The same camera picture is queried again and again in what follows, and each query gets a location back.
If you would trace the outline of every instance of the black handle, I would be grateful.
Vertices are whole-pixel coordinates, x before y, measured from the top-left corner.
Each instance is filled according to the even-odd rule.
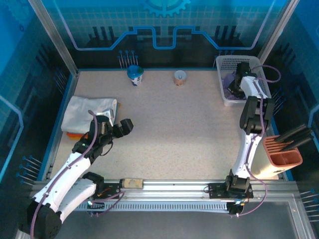
[[[300,138],[299,140],[296,140],[296,141],[288,144],[286,147],[284,147],[282,150],[280,150],[280,152],[284,152],[284,151],[288,151],[288,150],[292,150],[294,148],[297,148],[297,147],[309,142],[313,138],[314,137],[311,134],[309,134],[304,138]]]
[[[290,130],[290,131],[287,131],[286,133],[280,135],[279,137],[275,138],[275,142],[281,143],[281,142],[283,142],[286,138],[292,136],[292,135],[295,134],[295,133],[298,133],[299,131],[301,131],[301,130],[303,130],[303,129],[305,129],[305,128],[307,128],[307,126],[306,126],[305,124],[302,124],[302,125],[300,125],[300,126],[294,128],[294,129],[292,129],[292,130]]]
[[[289,136],[288,138],[284,139],[284,143],[287,143],[290,141],[296,141],[298,139],[304,138],[307,135],[311,134],[312,132],[313,132],[313,130],[311,128],[303,129],[303,130],[299,131],[298,133],[295,133],[295,134]]]

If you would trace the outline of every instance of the metal peg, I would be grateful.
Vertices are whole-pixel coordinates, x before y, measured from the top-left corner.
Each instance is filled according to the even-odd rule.
[[[36,179],[36,177],[35,177],[34,175],[29,174],[27,171],[24,171],[24,172],[23,172],[23,175],[24,175],[24,176],[29,176],[29,177],[32,177],[32,178],[35,178],[35,179]]]
[[[35,165],[35,166],[37,166],[37,167],[40,167],[39,164],[37,164],[37,163],[35,163],[35,162],[32,162],[30,159],[27,159],[25,156],[23,156],[22,160],[26,160],[26,161],[32,163],[33,165]]]
[[[30,163],[26,163],[26,166],[29,168],[33,168],[36,171],[40,171],[38,168],[33,167]]]
[[[27,177],[24,177],[24,176],[20,175],[19,173],[16,173],[15,176],[16,176],[16,177],[20,177],[20,178],[24,178],[24,179],[26,179],[26,180],[33,181],[32,179],[27,178]]]
[[[300,193],[300,195],[303,195],[303,194],[306,194],[306,193],[315,193],[315,190],[313,188],[311,188],[310,191],[306,191],[306,192]]]
[[[60,89],[60,87],[58,86],[57,83],[55,84],[55,86],[58,88],[59,92],[60,92],[61,94],[63,94],[62,90]]]
[[[118,59],[119,59],[120,67],[122,69],[121,56],[118,56]]]
[[[120,53],[121,59],[122,59],[122,66],[123,66],[123,68],[124,68],[124,60],[123,60],[123,55],[122,55],[123,51],[119,51],[119,53]]]
[[[33,159],[34,161],[36,161],[36,162],[38,162],[38,163],[42,164],[42,162],[41,162],[41,161],[39,161],[39,160],[37,160],[37,159],[33,158],[33,157],[32,157],[32,155],[29,155],[29,159]]]
[[[281,88],[276,89],[275,92],[273,93],[273,95],[271,96],[271,98],[275,98],[275,96],[281,91]]]
[[[278,100],[281,99],[281,97],[284,97],[285,93],[283,92],[282,94],[280,94],[276,99],[275,99],[275,104],[277,103]]]
[[[303,197],[303,198],[301,198],[301,199],[312,198],[312,197],[315,197],[315,196],[318,196],[318,195],[319,195],[319,193],[313,194],[313,195],[310,195],[310,196],[306,196],[306,197]]]
[[[125,66],[126,68],[128,67],[127,61],[126,61],[126,56],[124,56],[124,62],[125,62]]]
[[[277,109],[276,111],[274,111],[273,116],[275,116],[284,106],[280,106],[279,109]]]
[[[285,101],[286,101],[286,98],[284,98],[284,100],[281,101],[281,103],[278,106],[275,106],[274,111],[277,110]]]
[[[38,173],[32,171],[31,169],[24,167],[22,164],[19,165],[19,168],[20,168],[20,169],[25,169],[25,170],[27,170],[27,171],[29,171],[29,172],[31,172],[31,173],[36,174],[36,175],[38,174]]]
[[[20,183],[21,183],[21,184],[22,184],[22,183],[25,183],[25,184],[28,184],[28,185],[30,185],[30,186],[33,186],[32,183],[25,182],[23,179],[20,180]]]
[[[319,208],[317,208],[316,210],[306,211],[306,213],[312,213],[312,212],[319,212]]]
[[[125,53],[126,53],[127,60],[129,60],[129,51],[126,50]]]
[[[67,82],[68,79],[65,77],[64,73],[62,72],[62,70],[60,68],[56,68],[59,72],[60,72],[60,75],[63,77],[63,79]]]
[[[305,208],[311,208],[311,207],[315,207],[315,206],[319,206],[319,204],[315,204],[315,205],[310,205],[310,206],[306,206]]]
[[[133,50],[131,51],[131,54],[133,55],[133,62],[134,62],[134,65],[135,65],[135,57],[134,57],[134,51]]]
[[[303,202],[304,204],[305,203],[318,203],[318,198],[314,198],[313,200],[310,200],[310,201],[306,201],[306,202]]]

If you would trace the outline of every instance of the cup lid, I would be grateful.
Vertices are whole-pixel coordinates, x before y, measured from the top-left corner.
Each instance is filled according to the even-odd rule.
[[[137,65],[131,65],[128,67],[127,74],[131,79],[141,76],[143,74],[144,69]]]
[[[179,80],[185,80],[186,76],[187,76],[186,72],[181,71],[181,70],[175,71],[175,73],[174,73],[174,77],[176,79],[179,79]]]

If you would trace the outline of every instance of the white plastic basket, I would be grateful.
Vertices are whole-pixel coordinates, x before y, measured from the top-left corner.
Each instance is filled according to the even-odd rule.
[[[224,101],[224,106],[232,106],[235,104],[244,104],[246,100],[229,100],[225,97],[222,79],[228,74],[233,73],[236,71],[237,64],[241,62],[248,62],[251,69],[255,66],[260,66],[261,63],[259,59],[255,56],[237,56],[237,55],[224,55],[218,56],[216,58],[216,66],[217,66],[217,73],[219,79],[219,86],[221,91],[221,96]],[[258,77],[265,78],[265,73],[262,67],[258,67],[252,72],[256,73]],[[259,85],[263,92],[270,97],[270,91],[267,82],[259,81]]]

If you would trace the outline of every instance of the orange container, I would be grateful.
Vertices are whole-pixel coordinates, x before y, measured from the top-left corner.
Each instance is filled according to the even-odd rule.
[[[296,167],[303,162],[297,148],[280,152],[288,143],[277,143],[277,136],[266,137],[257,147],[251,171],[256,177],[273,177],[283,171]]]
[[[81,137],[83,136],[82,133],[69,133],[69,132],[67,132],[66,135],[69,136],[71,140],[80,140]]]

